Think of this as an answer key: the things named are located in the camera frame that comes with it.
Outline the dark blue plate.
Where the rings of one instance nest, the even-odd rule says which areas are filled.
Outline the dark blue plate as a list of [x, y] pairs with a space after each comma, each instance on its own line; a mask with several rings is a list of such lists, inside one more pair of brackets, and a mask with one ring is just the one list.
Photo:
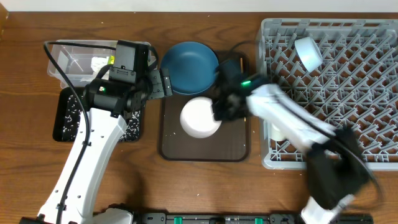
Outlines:
[[181, 42], [166, 52], [160, 67], [169, 71], [175, 93], [197, 95], [214, 84], [218, 65], [218, 57], [208, 46], [199, 42]]

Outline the pink bowl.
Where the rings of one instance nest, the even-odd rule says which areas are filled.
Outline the pink bowl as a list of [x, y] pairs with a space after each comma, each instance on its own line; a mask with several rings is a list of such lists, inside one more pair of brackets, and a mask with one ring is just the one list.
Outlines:
[[180, 113], [183, 130], [194, 138], [207, 138], [216, 133], [221, 121], [216, 121], [210, 98], [199, 96], [189, 100]]

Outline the wooden chopstick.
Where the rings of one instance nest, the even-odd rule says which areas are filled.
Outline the wooden chopstick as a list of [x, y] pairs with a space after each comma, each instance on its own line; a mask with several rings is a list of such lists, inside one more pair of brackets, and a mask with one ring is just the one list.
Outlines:
[[[241, 73], [243, 74], [243, 80], [244, 80], [244, 78], [246, 77], [245, 76], [245, 65], [244, 65], [244, 60], [243, 60], [243, 58], [241, 57], [240, 58], [240, 68], [241, 68]], [[245, 109], [243, 109], [243, 115], [244, 115], [244, 122], [246, 122], [246, 112], [245, 112]]]

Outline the white cup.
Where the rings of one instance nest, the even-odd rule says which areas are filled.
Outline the white cup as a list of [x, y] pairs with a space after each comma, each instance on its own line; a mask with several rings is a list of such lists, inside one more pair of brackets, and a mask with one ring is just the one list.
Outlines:
[[270, 137], [274, 141], [284, 141], [284, 140], [286, 140], [286, 137], [284, 136], [282, 131], [277, 126], [275, 126], [274, 124], [271, 124]]

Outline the waste paper wrapper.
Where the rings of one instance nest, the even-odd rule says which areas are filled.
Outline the waste paper wrapper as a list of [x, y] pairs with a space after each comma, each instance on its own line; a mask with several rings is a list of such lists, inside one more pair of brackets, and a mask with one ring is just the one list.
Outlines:
[[109, 57], [93, 57], [91, 59], [91, 69], [93, 71], [93, 74], [96, 75], [101, 68], [103, 68], [105, 65], [111, 65], [114, 63], [114, 56], [111, 55]]

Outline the light blue bowl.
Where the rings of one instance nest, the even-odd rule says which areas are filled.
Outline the light blue bowl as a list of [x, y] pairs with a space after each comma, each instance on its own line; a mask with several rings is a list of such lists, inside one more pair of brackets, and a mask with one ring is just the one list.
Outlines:
[[322, 64], [323, 58], [320, 49], [311, 37], [298, 39], [294, 45], [299, 59], [308, 72], [313, 72]]

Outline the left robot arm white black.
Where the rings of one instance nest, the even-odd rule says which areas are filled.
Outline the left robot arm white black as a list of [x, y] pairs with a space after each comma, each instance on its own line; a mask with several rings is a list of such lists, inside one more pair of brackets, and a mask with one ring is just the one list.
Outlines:
[[149, 61], [150, 54], [157, 55], [153, 46], [119, 40], [112, 50], [114, 62], [76, 98], [78, 132], [53, 192], [37, 217], [23, 217], [21, 223], [133, 223], [133, 212], [121, 208], [95, 215], [96, 196], [127, 120], [146, 101], [172, 95], [172, 85], [168, 71]]

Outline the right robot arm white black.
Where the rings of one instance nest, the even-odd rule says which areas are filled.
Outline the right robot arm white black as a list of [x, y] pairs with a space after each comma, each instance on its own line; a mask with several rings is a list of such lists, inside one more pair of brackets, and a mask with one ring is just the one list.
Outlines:
[[351, 128], [337, 128], [314, 117], [265, 75], [245, 76], [235, 60], [221, 62], [215, 73], [215, 120], [257, 116], [305, 155], [310, 197], [300, 214], [304, 223], [331, 223], [373, 179]]

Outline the grey dishwasher rack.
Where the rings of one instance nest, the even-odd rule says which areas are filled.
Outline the grey dishwasher rack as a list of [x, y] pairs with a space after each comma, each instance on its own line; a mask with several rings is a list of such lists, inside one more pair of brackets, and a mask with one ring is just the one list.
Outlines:
[[[323, 62], [308, 72], [294, 42], [311, 37]], [[397, 21], [264, 19], [256, 65], [291, 99], [337, 127], [349, 126], [372, 170], [397, 170]]]

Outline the brown serving tray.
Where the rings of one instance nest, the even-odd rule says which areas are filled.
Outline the brown serving tray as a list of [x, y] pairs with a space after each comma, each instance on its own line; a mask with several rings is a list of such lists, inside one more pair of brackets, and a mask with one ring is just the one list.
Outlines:
[[193, 95], [173, 94], [162, 101], [159, 154], [169, 161], [240, 162], [250, 152], [250, 123], [223, 121], [214, 134], [194, 138], [180, 124], [180, 113]]

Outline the clear plastic bin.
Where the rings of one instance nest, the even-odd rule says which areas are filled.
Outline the clear plastic bin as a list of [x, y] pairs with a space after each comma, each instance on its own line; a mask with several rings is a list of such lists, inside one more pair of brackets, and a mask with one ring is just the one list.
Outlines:
[[[78, 44], [102, 45], [116, 48], [117, 40], [57, 40], [57, 42], [74, 42]], [[93, 57], [109, 57], [115, 55], [110, 49], [91, 49], [69, 45], [53, 45], [52, 57], [57, 61], [60, 68], [65, 72], [74, 87], [84, 87], [89, 84], [96, 75], [90, 67]], [[60, 73], [49, 62], [47, 73], [49, 76], [60, 80], [60, 88], [68, 87]]]

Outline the black rail at table edge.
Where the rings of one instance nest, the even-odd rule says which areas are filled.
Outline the black rail at table edge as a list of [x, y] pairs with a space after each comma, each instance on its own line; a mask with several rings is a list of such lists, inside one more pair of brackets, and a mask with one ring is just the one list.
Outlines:
[[136, 213], [122, 208], [108, 208], [93, 217], [95, 223], [132, 224], [304, 224], [300, 215], [231, 215]]

